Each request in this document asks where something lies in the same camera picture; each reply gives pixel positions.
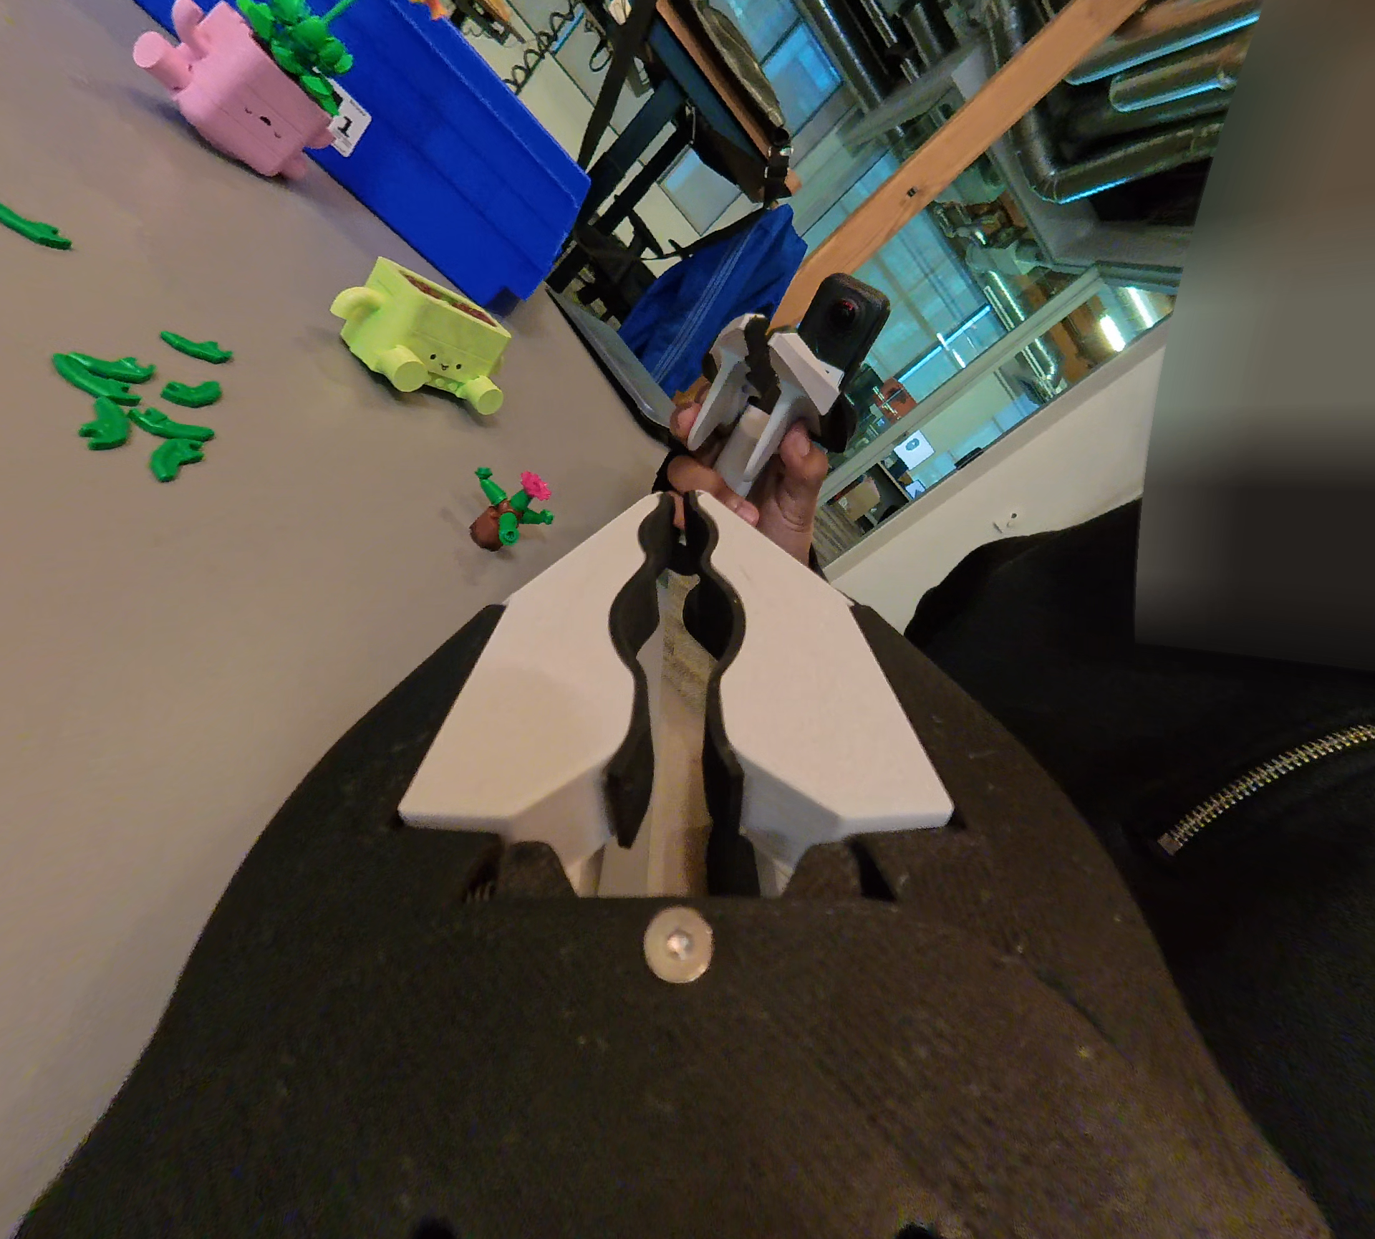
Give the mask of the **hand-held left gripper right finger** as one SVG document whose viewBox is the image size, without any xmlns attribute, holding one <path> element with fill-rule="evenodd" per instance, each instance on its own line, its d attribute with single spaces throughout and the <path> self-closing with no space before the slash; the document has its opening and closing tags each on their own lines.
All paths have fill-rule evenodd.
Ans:
<svg viewBox="0 0 1375 1239">
<path fill-rule="evenodd" d="M 713 661 L 707 890 L 778 896 L 813 847 L 948 825 L 954 800 L 856 605 L 709 494 L 686 495 L 685 541 L 685 627 Z"/>
</svg>

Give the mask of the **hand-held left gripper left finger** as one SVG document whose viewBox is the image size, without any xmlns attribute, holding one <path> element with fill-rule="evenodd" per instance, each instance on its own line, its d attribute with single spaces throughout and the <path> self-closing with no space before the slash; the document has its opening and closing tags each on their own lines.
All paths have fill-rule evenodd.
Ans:
<svg viewBox="0 0 1375 1239">
<path fill-rule="evenodd" d="M 507 597 L 399 800 L 407 825 L 543 843 L 599 890 L 649 809 L 674 547 L 673 499 L 650 494 Z"/>
</svg>

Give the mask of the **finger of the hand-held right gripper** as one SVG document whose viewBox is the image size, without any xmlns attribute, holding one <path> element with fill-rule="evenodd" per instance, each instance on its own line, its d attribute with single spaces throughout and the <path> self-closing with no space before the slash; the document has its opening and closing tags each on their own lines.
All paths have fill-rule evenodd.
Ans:
<svg viewBox="0 0 1375 1239">
<path fill-rule="evenodd" d="M 841 396 L 842 370 L 819 358 L 798 329 L 768 338 L 768 356 L 778 383 L 772 418 L 823 418 Z"/>
<path fill-rule="evenodd" d="M 696 421 L 687 435 L 687 448 L 697 451 L 743 413 L 752 399 L 770 393 L 769 317 L 743 315 L 720 330 L 707 358 L 710 383 L 702 399 Z"/>
</svg>

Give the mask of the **person's right hand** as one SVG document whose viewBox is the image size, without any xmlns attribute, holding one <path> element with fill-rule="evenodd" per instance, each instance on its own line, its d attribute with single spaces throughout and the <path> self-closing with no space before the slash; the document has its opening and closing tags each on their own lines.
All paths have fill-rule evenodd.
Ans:
<svg viewBox="0 0 1375 1239">
<path fill-rule="evenodd" d="M 697 402 L 674 406 L 669 428 L 679 444 L 677 452 L 664 459 L 656 476 L 654 488 L 672 492 L 677 531 L 685 529 L 685 495 L 706 492 L 818 574 L 813 534 L 829 465 L 826 451 L 816 445 L 808 425 L 798 421 L 786 429 L 759 479 L 748 494 L 739 495 L 715 468 L 715 444 L 703 444 L 696 452 L 685 449 L 699 412 Z"/>
</svg>

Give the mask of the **small brick flower plant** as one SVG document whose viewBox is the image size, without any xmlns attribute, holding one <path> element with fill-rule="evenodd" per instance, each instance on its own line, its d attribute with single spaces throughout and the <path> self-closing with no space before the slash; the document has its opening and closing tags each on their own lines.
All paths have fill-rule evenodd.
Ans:
<svg viewBox="0 0 1375 1239">
<path fill-rule="evenodd" d="M 526 525 L 547 525 L 554 514 L 544 507 L 551 491 L 541 475 L 524 471 L 515 491 L 504 489 L 494 478 L 490 466 L 477 466 L 474 475 L 488 505 L 470 525 L 473 542 L 490 551 L 498 551 L 517 544 Z"/>
</svg>

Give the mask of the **lime green toy pot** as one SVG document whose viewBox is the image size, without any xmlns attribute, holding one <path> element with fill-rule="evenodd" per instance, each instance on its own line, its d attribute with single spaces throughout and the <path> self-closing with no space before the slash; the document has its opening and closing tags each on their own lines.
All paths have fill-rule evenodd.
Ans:
<svg viewBox="0 0 1375 1239">
<path fill-rule="evenodd" d="M 349 350 L 397 391 L 437 388 L 484 416 L 501 408 L 497 376 L 511 333 L 464 293 L 379 256 L 329 310 Z"/>
</svg>

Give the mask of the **silver ventilation ducts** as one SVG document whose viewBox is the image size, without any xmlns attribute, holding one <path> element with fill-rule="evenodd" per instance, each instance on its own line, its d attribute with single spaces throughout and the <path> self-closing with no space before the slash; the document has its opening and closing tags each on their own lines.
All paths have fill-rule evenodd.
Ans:
<svg viewBox="0 0 1375 1239">
<path fill-rule="evenodd" d="M 1074 0 L 799 0 L 839 91 L 802 118 L 819 244 Z M 1177 267 L 1262 0 L 1143 0 L 865 266 L 892 302 L 881 379 L 952 369 L 1083 267 Z"/>
</svg>

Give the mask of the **black framed wooden desk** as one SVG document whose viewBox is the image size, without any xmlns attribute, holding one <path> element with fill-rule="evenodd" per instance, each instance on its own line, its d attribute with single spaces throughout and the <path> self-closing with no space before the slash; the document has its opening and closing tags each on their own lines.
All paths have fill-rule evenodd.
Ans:
<svg viewBox="0 0 1375 1239">
<path fill-rule="evenodd" d="M 576 161 L 589 176 L 547 285 L 579 286 L 621 316 L 670 262 L 637 217 L 649 189 L 686 153 L 758 209 L 789 197 L 793 136 L 742 32 L 707 0 L 579 0 L 609 54 Z"/>
</svg>

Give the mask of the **person's black jacket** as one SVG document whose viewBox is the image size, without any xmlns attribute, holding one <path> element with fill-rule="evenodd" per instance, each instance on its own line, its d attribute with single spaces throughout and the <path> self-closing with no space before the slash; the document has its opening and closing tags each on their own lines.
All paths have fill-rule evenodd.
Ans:
<svg viewBox="0 0 1375 1239">
<path fill-rule="evenodd" d="M 974 548 L 905 637 L 1096 830 L 1335 1236 L 1373 1234 L 1373 686 L 1137 641 L 1140 498 Z"/>
</svg>

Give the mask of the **blue plastic bin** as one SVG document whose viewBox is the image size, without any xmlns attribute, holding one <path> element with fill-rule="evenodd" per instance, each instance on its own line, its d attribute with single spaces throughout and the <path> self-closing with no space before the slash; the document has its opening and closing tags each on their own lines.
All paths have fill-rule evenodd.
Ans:
<svg viewBox="0 0 1375 1239">
<path fill-rule="evenodd" d="M 156 21 L 173 5 L 133 1 Z M 336 0 L 308 1 L 321 12 Z M 369 123 L 349 153 L 311 160 L 505 316 L 554 266 L 589 176 L 451 22 L 407 0 L 359 0 L 336 28 L 354 57 L 342 90 Z"/>
</svg>

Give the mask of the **scattered green leaf pieces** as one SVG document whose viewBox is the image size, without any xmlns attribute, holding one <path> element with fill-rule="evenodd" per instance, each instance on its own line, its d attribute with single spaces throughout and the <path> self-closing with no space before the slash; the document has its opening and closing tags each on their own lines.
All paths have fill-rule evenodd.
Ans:
<svg viewBox="0 0 1375 1239">
<path fill-rule="evenodd" d="M 71 239 L 54 223 L 24 216 L 10 204 L 1 204 L 3 229 L 49 250 L 73 250 Z M 222 366 L 235 359 L 230 349 L 212 339 L 193 339 L 163 329 L 159 339 L 180 356 L 198 363 Z M 176 481 L 185 468 L 205 458 L 205 446 L 216 431 L 203 422 L 173 416 L 159 405 L 149 405 L 142 392 L 159 378 L 159 368 L 136 355 L 102 356 L 79 350 L 54 352 L 51 368 L 69 386 L 92 401 L 92 415 L 77 428 L 79 438 L 92 452 L 120 449 L 135 429 L 155 439 L 147 468 L 157 484 Z M 220 401 L 219 381 L 200 383 L 167 381 L 160 389 L 165 405 L 202 409 Z"/>
</svg>

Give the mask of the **pink toy pot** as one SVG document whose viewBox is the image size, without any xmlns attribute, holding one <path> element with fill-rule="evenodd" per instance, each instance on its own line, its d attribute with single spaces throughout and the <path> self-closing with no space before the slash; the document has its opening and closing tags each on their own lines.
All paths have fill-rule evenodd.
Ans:
<svg viewBox="0 0 1375 1239">
<path fill-rule="evenodd" d="M 173 95 L 182 117 L 216 150 L 263 177 L 299 180 L 306 151 L 352 154 L 371 114 L 336 81 L 339 107 L 326 114 L 253 37 L 233 1 L 202 10 L 175 0 L 172 44 L 147 31 L 133 61 Z"/>
</svg>

